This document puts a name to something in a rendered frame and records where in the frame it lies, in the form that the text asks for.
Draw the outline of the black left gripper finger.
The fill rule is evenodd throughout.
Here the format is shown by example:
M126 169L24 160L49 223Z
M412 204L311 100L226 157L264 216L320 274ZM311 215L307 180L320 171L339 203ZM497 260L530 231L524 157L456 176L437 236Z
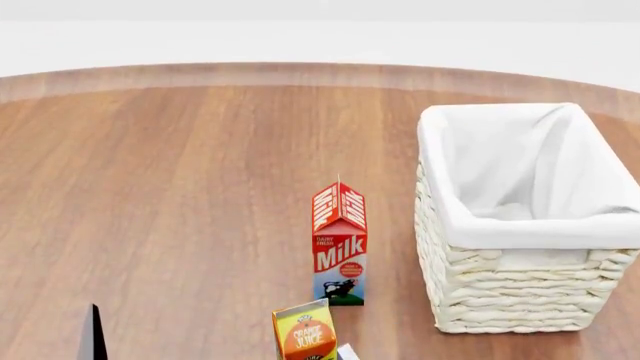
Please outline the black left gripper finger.
M108 360L100 311L95 304L88 307L76 360Z

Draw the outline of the red milk carton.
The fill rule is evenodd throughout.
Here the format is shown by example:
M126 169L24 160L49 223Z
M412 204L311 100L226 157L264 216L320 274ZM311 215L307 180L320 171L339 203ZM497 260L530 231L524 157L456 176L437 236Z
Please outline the red milk carton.
M312 198L313 293L331 306L365 303L368 221L365 197L341 180Z

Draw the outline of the orange juice carton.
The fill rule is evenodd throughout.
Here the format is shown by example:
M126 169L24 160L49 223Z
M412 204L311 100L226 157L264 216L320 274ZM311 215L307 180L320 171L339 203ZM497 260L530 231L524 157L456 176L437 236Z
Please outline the orange juice carton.
M328 299L272 312L278 360L337 360Z

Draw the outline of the white woven basket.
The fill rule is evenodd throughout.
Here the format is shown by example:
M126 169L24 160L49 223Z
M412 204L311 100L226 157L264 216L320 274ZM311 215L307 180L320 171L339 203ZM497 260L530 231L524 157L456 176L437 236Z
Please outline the white woven basket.
M573 332L605 305L637 249L469 249L450 245L426 169L414 229L435 325L446 333Z

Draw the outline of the white cloth basket liner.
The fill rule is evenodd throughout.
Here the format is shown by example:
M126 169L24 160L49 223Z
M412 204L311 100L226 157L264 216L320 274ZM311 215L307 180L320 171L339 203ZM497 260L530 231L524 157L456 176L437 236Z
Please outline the white cloth basket liner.
M640 248L640 185L577 104L437 105L417 135L450 245Z

